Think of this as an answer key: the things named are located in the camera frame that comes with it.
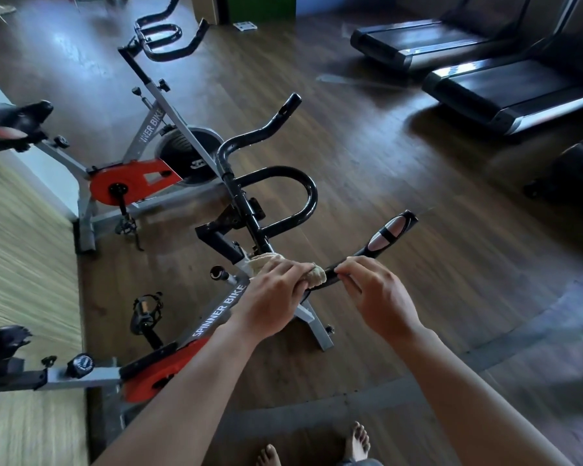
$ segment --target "hand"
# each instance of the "hand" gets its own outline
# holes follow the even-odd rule
[[[348,257],[334,269],[365,323],[395,344],[423,329],[417,310],[396,275],[367,257]]]
[[[256,343],[280,332],[292,320],[307,289],[308,283],[300,279],[314,266],[314,263],[272,258],[251,278],[240,302],[232,309],[232,319],[249,336],[254,336]]]

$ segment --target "beige towel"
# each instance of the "beige towel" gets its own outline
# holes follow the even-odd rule
[[[263,253],[251,258],[249,261],[249,267],[253,272],[251,276],[259,273],[265,264],[274,257],[284,258],[283,255],[280,255],[279,253]],[[310,272],[304,275],[303,280],[306,280],[306,282],[309,283],[309,289],[311,289],[326,282],[326,273],[322,267],[315,265]]]

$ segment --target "forearm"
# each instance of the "forearm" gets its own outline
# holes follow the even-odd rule
[[[430,330],[391,343],[464,466],[571,463]]]
[[[200,465],[256,344],[233,317],[218,327],[95,466]]]

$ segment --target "foot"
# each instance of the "foot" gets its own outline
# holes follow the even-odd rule
[[[343,453],[343,461],[361,461],[369,456],[369,435],[365,427],[358,422],[354,422],[351,435],[346,438],[346,449]]]
[[[279,454],[274,446],[268,445],[265,449],[261,450],[261,453],[257,457],[256,466],[281,466]]]

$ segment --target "dark wooden floor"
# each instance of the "dark wooden floor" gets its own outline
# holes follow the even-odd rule
[[[79,12],[67,0],[16,1],[18,12],[8,25],[0,23],[2,90],[16,102],[52,101],[56,110],[47,129],[67,137],[78,160],[121,157],[144,109],[130,93],[138,80],[116,47],[131,37],[136,16],[166,0],[80,3]],[[224,138],[263,125],[290,93],[299,93],[304,102],[279,133],[233,158],[241,172],[286,164],[317,183],[314,216],[277,237],[275,248],[327,265],[411,209],[420,224],[381,260],[406,284],[424,323],[462,353],[542,314],[583,273],[583,212],[531,202],[520,193],[555,156],[583,139],[583,111],[514,139],[491,137],[349,46],[346,33],[394,19],[387,15],[328,15],[246,33],[215,27],[192,57],[144,66],[153,78],[166,79],[173,104],[189,122]],[[174,21],[186,33],[196,26],[187,6],[179,7]],[[390,87],[316,80],[324,74]],[[267,222],[303,203],[302,190],[284,180],[250,191]],[[144,340],[128,332],[131,303],[146,292],[165,294],[158,326],[164,338],[198,320],[200,308],[223,290],[208,270],[224,262],[193,229],[226,203],[216,191],[149,214],[140,222],[146,252],[108,235],[96,257],[81,259],[89,352],[121,362],[147,352]],[[241,242],[246,237],[237,236]],[[340,286],[312,300],[322,321],[336,329],[334,349],[320,352],[308,329],[292,322],[259,346],[230,412],[363,392],[405,375]],[[532,347],[484,376],[583,464],[583,409],[571,409],[583,394],[583,342]],[[252,463],[265,442],[280,449],[283,466],[332,463],[342,448],[340,433],[352,420],[333,414],[330,423],[300,425],[291,434],[218,438],[206,463]],[[360,420],[371,433],[372,454],[386,465],[457,464],[426,406],[407,403]]]

